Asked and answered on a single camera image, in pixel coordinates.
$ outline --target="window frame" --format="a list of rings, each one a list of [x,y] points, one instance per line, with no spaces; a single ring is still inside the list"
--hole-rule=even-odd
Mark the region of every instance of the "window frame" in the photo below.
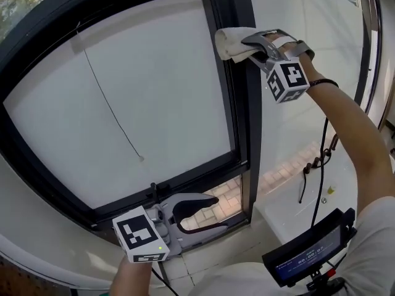
[[[43,0],[0,43],[3,103],[34,66],[78,31],[133,6],[153,0]],[[202,0],[212,38],[219,28],[255,27],[251,0]],[[232,230],[248,223],[256,200],[261,144],[260,70],[250,61],[223,62],[214,51],[231,151],[138,193],[92,209],[67,189],[29,148],[0,105],[0,153],[14,171],[49,205],[88,231],[118,244],[112,219],[179,192],[205,192],[241,175],[242,211],[227,220]]]

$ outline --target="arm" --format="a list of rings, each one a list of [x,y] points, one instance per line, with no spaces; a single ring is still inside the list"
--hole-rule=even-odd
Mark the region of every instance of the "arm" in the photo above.
[[[110,296],[148,296],[152,263],[130,263],[124,257],[115,275]]]
[[[306,54],[301,64],[309,81],[324,78]],[[364,111],[342,90],[323,83],[307,90],[338,134],[355,167],[358,183],[358,214],[384,196],[395,196],[395,180],[383,139]]]

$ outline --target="sleeve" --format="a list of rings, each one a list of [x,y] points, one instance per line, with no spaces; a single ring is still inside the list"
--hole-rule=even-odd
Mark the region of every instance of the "sleeve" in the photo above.
[[[356,229],[338,276],[352,295],[389,295],[395,281],[395,197],[364,208]]]

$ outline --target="person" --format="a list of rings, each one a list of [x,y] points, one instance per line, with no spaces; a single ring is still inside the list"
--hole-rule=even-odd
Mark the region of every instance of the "person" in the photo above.
[[[266,36],[270,40],[279,34]],[[285,52],[295,43],[287,43]],[[324,78],[307,54],[299,56],[309,81]],[[347,255],[337,269],[346,280],[336,295],[390,295],[395,281],[395,180],[389,154],[375,125],[362,109],[335,85],[321,83],[307,90],[339,136],[355,167],[358,186],[358,230]],[[111,296],[146,296],[151,264],[121,262]],[[191,296],[206,295],[297,295],[306,284],[280,288],[261,263],[240,263],[205,277]]]

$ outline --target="black wristband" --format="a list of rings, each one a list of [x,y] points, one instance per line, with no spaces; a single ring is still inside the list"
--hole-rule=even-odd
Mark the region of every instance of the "black wristband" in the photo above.
[[[310,88],[313,87],[313,86],[316,86],[316,85],[318,85],[320,83],[331,83],[331,84],[339,87],[339,85],[336,82],[334,82],[333,80],[330,80],[330,79],[319,79],[319,80],[311,81],[310,82]]]

